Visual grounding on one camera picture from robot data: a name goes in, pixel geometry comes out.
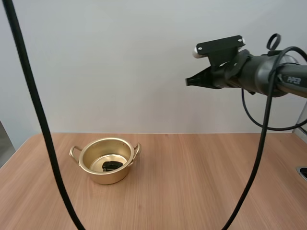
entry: black cable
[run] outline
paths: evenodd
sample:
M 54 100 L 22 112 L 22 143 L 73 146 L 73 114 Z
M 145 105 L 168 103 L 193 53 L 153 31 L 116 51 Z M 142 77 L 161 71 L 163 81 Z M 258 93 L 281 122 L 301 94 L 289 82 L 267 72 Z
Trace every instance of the black cable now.
M 54 150 L 54 146 L 53 146 L 53 142 L 52 142 L 52 138 L 51 138 L 51 133 L 49 131 L 49 127 L 48 127 L 48 123 L 46 120 L 46 116 L 44 113 L 44 109 L 43 106 L 41 104 L 39 95 L 38 95 L 38 91 L 35 85 L 35 81 L 34 81 L 34 77 L 32 74 L 32 70 L 31 70 L 31 66 L 29 63 L 29 59 L 28 59 L 28 55 L 27 55 L 27 51 L 24 45 L 24 39 L 23 39 L 23 35 L 21 32 L 21 29 L 19 27 L 19 23 L 18 23 L 18 19 L 17 19 L 17 15 L 15 12 L 15 8 L 13 5 L 12 0 L 2 0 L 3 2 L 3 6 L 4 9 L 6 11 L 6 15 L 8 18 L 8 21 L 10 23 L 10 27 L 12 30 L 12 34 L 15 40 L 15 44 L 16 44 L 16 48 L 17 48 L 17 52 L 18 52 L 18 56 L 19 56 L 19 60 L 20 63 L 22 65 L 23 71 L 24 71 L 24 77 L 26 80 L 26 83 L 28 85 L 28 89 L 31 95 L 31 99 L 36 111 L 36 115 L 39 121 L 39 124 L 41 126 L 42 129 L 42 133 L 45 139 L 45 143 L 46 143 L 46 148 L 48 151 L 48 155 L 49 155 L 49 159 L 50 159 L 50 163 L 51 163 L 51 167 L 52 167 L 52 171 L 54 174 L 54 178 L 57 182 L 57 186 L 59 189 L 59 192 L 62 196 L 63 202 L 65 204 L 65 207 L 73 221 L 73 223 L 76 225 L 77 229 L 79 230 L 85 230 L 85 228 L 83 227 L 82 223 L 79 221 L 73 206 L 71 204 L 71 201 L 68 197 L 68 194 L 66 192 L 62 177 L 61 177 L 61 173 L 59 170 L 59 165 L 58 165 L 58 161 L 57 161 L 57 156 Z
M 222 230 L 227 230 L 229 228 L 229 226 L 231 225 L 231 223 L 234 221 L 234 219 L 236 218 L 236 215 L 238 214 L 253 182 L 254 179 L 256 177 L 259 165 L 260 165 L 260 161 L 261 161 L 261 157 L 262 157 L 262 152 L 263 152 L 263 147 L 264 147 L 264 143 L 265 143 L 265 137 L 266 137 L 266 133 L 268 130 L 268 123 L 269 123 L 269 118 L 270 118 L 270 110 L 271 110 L 271 103 L 272 103 L 272 98 L 273 98 L 273 92 L 274 92 L 274 87 L 275 87 L 275 82 L 277 80 L 277 69 L 279 67 L 279 63 L 281 62 L 283 56 L 288 53 L 289 51 L 295 51 L 297 53 L 299 53 L 306 61 L 307 61 L 307 54 L 300 48 L 296 47 L 296 46 L 291 46 L 288 47 L 286 49 L 284 49 L 283 51 L 281 51 L 278 56 L 277 59 L 274 61 L 272 70 L 269 73 L 269 93 L 267 96 L 267 102 L 265 105 L 265 112 L 264 112 L 264 119 L 263 119 L 263 125 L 262 125 L 262 130 L 261 130 L 261 135 L 260 135 L 260 140 L 259 140 L 259 145 L 258 145 L 258 151 L 257 151 L 257 155 L 256 155 L 256 159 L 255 159 L 255 163 L 253 166 L 253 169 L 251 171 L 250 177 L 248 179 L 248 182 L 244 188 L 244 191 L 233 211 L 233 213 L 231 214 L 229 220 L 226 222 L 226 224 L 224 225 L 224 227 L 222 228 Z
M 259 127 L 262 128 L 262 124 L 258 123 L 258 122 L 250 115 L 250 113 L 249 113 L 249 111 L 248 111 L 248 109 L 247 109 L 247 107 L 246 107 L 246 104 L 245 104 L 245 97 L 244 97 L 244 89 L 241 90 L 241 95 L 242 95 L 242 104 L 243 104 L 243 107 L 244 107 L 244 110 L 245 110 L 247 116 L 250 118 L 250 120 L 251 120 L 254 124 L 256 124 L 256 125 L 258 125 Z M 287 131 L 287 130 L 299 128 L 299 127 L 303 126 L 303 125 L 306 124 L 306 123 L 307 123 L 307 119 L 306 119 L 305 121 L 301 122 L 301 123 L 298 123 L 298 124 L 294 125 L 294 126 L 285 127 L 285 128 L 273 128 L 273 127 L 268 127 L 268 130 L 272 130 L 272 131 Z

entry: pot rim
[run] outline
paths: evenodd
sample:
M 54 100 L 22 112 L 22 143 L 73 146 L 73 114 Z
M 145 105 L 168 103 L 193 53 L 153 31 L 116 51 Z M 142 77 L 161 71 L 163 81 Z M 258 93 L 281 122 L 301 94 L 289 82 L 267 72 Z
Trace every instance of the pot rim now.
M 85 152 L 87 151 L 87 149 L 88 149 L 89 147 L 91 147 L 92 145 L 94 145 L 94 144 L 96 144 L 96 143 L 98 143 L 98 142 L 105 141 L 105 140 L 118 140 L 118 141 L 124 142 L 124 143 L 125 143 L 126 145 L 128 145 L 129 148 L 130 148 L 130 151 L 131 151 L 130 158 L 129 158 L 129 160 L 128 160 L 123 166 L 119 167 L 118 169 L 112 170 L 112 171 L 108 171 L 108 172 L 96 172 L 96 171 L 90 170 L 89 168 L 87 168 L 87 167 L 85 166 L 85 164 L 84 164 L 84 162 L 83 162 L 83 155 L 85 154 Z M 123 170 L 124 168 L 130 166 L 130 164 L 131 164 L 131 162 L 132 162 L 132 160 L 133 160 L 134 154 L 135 154 L 135 152 L 134 152 L 134 147 L 133 147 L 129 142 L 127 142 L 126 140 L 121 139 L 121 138 L 102 138 L 102 139 L 95 140 L 95 141 L 89 143 L 88 145 L 86 145 L 86 146 L 82 149 L 82 151 L 81 151 L 81 153 L 80 153 L 80 155 L 79 155 L 79 160 L 78 160 L 78 162 L 79 162 L 79 165 L 81 166 L 81 168 L 82 168 L 84 171 L 86 171 L 86 172 L 88 172 L 88 173 L 90 173 L 90 174 L 94 174 L 94 175 L 109 175 L 109 174 L 116 173 L 116 172 L 118 172 L 118 171 L 120 171 L 120 170 Z

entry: gold pot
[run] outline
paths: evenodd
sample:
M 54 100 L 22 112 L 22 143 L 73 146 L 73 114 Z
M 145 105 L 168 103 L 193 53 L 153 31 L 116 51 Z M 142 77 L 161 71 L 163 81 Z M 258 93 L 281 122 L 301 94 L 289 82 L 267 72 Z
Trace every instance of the gold pot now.
M 79 160 L 73 154 L 75 149 L 81 151 Z M 69 155 L 96 183 L 114 184 L 128 174 L 130 166 L 135 162 L 141 149 L 139 143 L 133 147 L 129 142 L 120 138 L 103 138 L 93 141 L 83 149 L 73 146 Z M 102 165 L 106 161 L 118 161 L 123 165 L 118 169 L 104 172 Z

